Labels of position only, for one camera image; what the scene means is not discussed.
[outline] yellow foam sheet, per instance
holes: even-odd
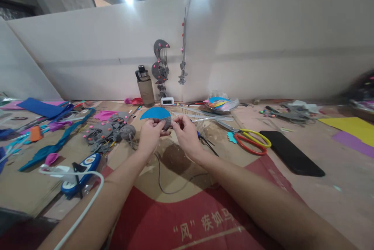
[[[329,118],[319,121],[356,136],[363,143],[374,147],[374,125],[360,118]]]

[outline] smartphone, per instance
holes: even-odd
[[[297,175],[323,177],[325,172],[278,131],[260,131],[272,143],[273,151]]]

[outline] white partition board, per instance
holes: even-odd
[[[191,0],[184,86],[182,20],[187,0],[149,0],[9,21],[64,98],[139,96],[134,72],[168,51],[175,100],[232,97],[326,99],[374,67],[372,0]]]
[[[56,89],[1,17],[0,31],[0,91],[20,100],[28,97],[61,100]]]

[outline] yellow scissors handle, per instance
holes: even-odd
[[[243,132],[243,135],[249,139],[251,139],[252,141],[256,142],[257,144],[261,145],[262,147],[265,147],[265,148],[270,148],[272,146],[272,143],[270,142],[269,139],[267,139],[264,135],[256,132],[256,131],[253,131],[253,130],[249,130],[249,129],[239,129],[240,131]],[[261,143],[260,141],[258,141],[256,138],[253,138],[251,135],[249,135],[248,133],[252,133],[252,134],[255,134],[259,137],[261,137],[262,139],[264,139],[264,141],[266,142],[266,144],[264,143]]]

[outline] red scissors handle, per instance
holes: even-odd
[[[262,147],[260,144],[256,143],[256,142],[253,142],[252,140],[248,139],[248,138],[245,138],[244,136],[241,136],[239,135],[238,133],[235,133],[234,135],[236,141],[238,141],[239,145],[244,149],[246,150],[247,152],[249,153],[252,153],[254,155],[266,155],[267,151],[266,151],[266,148],[265,147]],[[261,150],[261,152],[256,152],[254,150],[251,150],[250,148],[248,148],[247,146],[245,146],[242,141],[245,141],[245,142],[248,142],[250,144],[252,144],[253,146],[256,146],[257,148],[259,148]]]

